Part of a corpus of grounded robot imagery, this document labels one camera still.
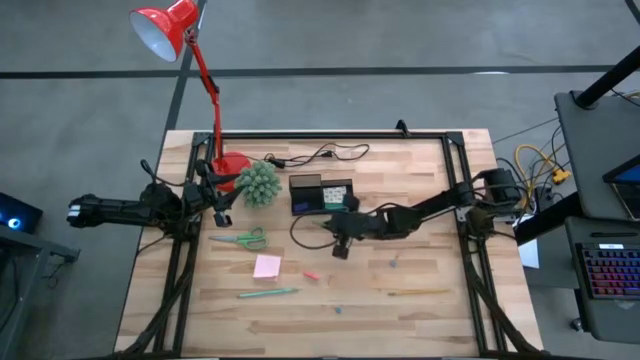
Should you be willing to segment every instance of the floor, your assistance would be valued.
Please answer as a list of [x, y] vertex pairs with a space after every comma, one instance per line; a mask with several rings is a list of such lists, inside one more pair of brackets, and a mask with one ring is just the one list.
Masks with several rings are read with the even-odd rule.
[[[0, 191], [45, 211], [40, 235], [82, 249], [54, 289], [40, 290], [24, 359], [113, 346], [140, 229], [70, 228], [69, 201], [137, 197], [147, 182], [138, 160], [153, 166], [167, 128], [211, 127], [200, 80], [184, 81], [195, 62], [163, 62], [128, 24], [132, 7], [170, 3], [0, 2]], [[591, 84], [638, 45], [638, 31], [622, 0], [210, 0], [199, 42], [210, 68], [228, 70], [216, 73], [226, 129], [387, 129], [404, 119], [488, 128], [497, 141], [554, 118], [553, 95]], [[337, 75], [353, 67], [360, 75]], [[283, 68], [297, 75], [274, 71]], [[129, 70], [143, 72], [109, 73]], [[474, 74], [484, 71], [511, 74]], [[637, 88], [635, 74], [618, 90]], [[496, 156], [542, 146], [556, 127], [498, 141]], [[571, 182], [558, 190], [570, 193]], [[531, 293], [547, 350], [637, 358], [640, 346], [569, 329], [571, 292]]]

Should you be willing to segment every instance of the red desk lamp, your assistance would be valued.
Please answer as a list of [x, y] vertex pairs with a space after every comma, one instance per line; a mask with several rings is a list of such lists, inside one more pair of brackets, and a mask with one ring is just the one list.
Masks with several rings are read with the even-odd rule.
[[[196, 43], [198, 21], [198, 7], [192, 0], [178, 0], [167, 10], [158, 8], [140, 8], [129, 13], [129, 20], [140, 39], [153, 51], [166, 61], [174, 62], [182, 52], [182, 42], [186, 42], [191, 48], [193, 56], [198, 62], [200, 76], [207, 92], [211, 96], [214, 110], [213, 133], [216, 141], [216, 158], [212, 165], [219, 175], [239, 174], [245, 167], [250, 167], [249, 159], [241, 153], [222, 153], [222, 140], [220, 131], [220, 104], [219, 89], [213, 83], [209, 70], [202, 58], [200, 48]], [[222, 191], [232, 191], [233, 181], [218, 185]]]

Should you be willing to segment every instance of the lamp arm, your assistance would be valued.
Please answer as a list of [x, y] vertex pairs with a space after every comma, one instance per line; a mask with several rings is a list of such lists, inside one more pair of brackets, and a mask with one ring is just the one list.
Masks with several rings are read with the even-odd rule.
[[198, 63], [198, 68], [200, 69], [200, 77], [202, 78], [204, 87], [207, 89], [209, 96], [211, 96], [211, 103], [213, 103], [214, 113], [213, 134], [216, 137], [216, 156], [218, 160], [222, 160], [222, 134], [220, 129], [220, 89], [218, 89], [216, 84], [213, 82], [211, 75], [209, 75], [207, 64], [204, 62], [202, 52], [200, 52], [200, 47], [195, 41], [195, 38], [193, 40], [187, 40], [187, 44], [191, 48], [193, 56], [196, 58], [196, 62]]

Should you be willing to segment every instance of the lamp base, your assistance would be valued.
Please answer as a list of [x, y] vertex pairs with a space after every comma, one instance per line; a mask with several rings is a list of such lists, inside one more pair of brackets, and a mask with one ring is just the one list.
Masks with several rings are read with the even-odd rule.
[[[240, 174], [242, 169], [251, 167], [251, 162], [249, 162], [246, 156], [239, 152], [228, 152], [224, 153], [222, 159], [213, 159], [211, 165], [218, 175], [233, 175]], [[232, 192], [235, 188], [235, 181], [220, 184], [217, 188], [220, 191]]]

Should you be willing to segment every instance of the lamp shade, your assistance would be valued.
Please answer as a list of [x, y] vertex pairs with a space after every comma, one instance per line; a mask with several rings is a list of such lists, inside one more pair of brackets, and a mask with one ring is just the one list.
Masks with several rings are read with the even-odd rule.
[[129, 21], [140, 39], [166, 61], [174, 62], [182, 52], [185, 31], [198, 20], [192, 0], [178, 0], [168, 9], [140, 8], [129, 13]]

